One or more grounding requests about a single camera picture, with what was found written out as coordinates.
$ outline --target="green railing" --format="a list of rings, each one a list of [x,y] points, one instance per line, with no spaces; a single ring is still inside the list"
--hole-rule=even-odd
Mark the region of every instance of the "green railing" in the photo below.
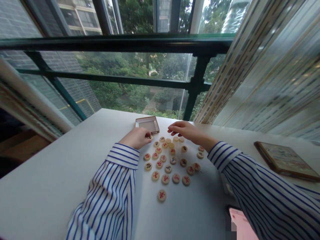
[[[19,73],[46,77],[75,113],[85,120],[86,116],[63,87],[58,77],[84,79],[115,83],[139,84],[168,88],[185,89],[189,93],[183,119],[189,121],[197,96],[208,91],[211,84],[204,77],[210,58],[226,54],[231,46],[233,34],[213,35],[131,35],[93,36],[63,38],[33,38],[0,40],[0,50],[23,50],[37,65],[39,70],[17,69]],[[194,75],[190,82],[154,78],[135,78],[84,73],[53,71],[39,51],[94,51],[94,52],[158,52],[192,53],[197,57]]]

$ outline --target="shirt cuff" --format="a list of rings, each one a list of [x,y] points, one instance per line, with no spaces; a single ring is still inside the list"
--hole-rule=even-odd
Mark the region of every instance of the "shirt cuff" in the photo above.
[[[221,141],[211,149],[208,154],[208,159],[219,172],[222,172],[227,164],[241,153],[239,149]]]
[[[115,143],[106,160],[136,170],[140,152],[121,143]]]

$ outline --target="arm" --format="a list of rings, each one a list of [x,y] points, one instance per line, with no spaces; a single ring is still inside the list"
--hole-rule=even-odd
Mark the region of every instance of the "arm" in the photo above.
[[[208,159],[228,179],[259,239],[319,239],[320,203],[315,198],[188,122],[176,122],[168,132],[206,149]]]
[[[114,144],[72,214],[66,239],[131,239],[137,149],[151,142],[149,135],[135,128]]]

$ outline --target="blue and white striped shirt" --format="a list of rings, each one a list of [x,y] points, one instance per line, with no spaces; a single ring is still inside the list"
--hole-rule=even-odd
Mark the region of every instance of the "blue and white striped shirt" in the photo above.
[[[131,239],[140,152],[116,143],[71,217],[66,239]],[[208,159],[228,179],[259,239],[320,239],[320,202],[225,142]]]

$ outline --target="gray brick wall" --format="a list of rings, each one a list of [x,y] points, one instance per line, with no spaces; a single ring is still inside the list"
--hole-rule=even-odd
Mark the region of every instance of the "gray brick wall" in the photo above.
[[[61,36],[52,14],[47,8],[45,1],[39,1],[43,18],[48,21],[47,25],[52,33]],[[0,0],[0,38],[32,38],[42,37],[28,16],[19,0]],[[49,67],[56,71],[82,72],[72,52],[41,52]],[[0,51],[0,55],[15,68],[38,69],[33,61],[22,51]],[[44,94],[61,112],[75,125],[79,123],[77,117],[49,81],[41,76],[24,74],[23,78],[31,82],[39,91]],[[60,79],[63,86],[70,93],[73,99],[78,102],[79,107],[87,117],[98,111],[101,107],[95,97],[89,83],[80,79]]]

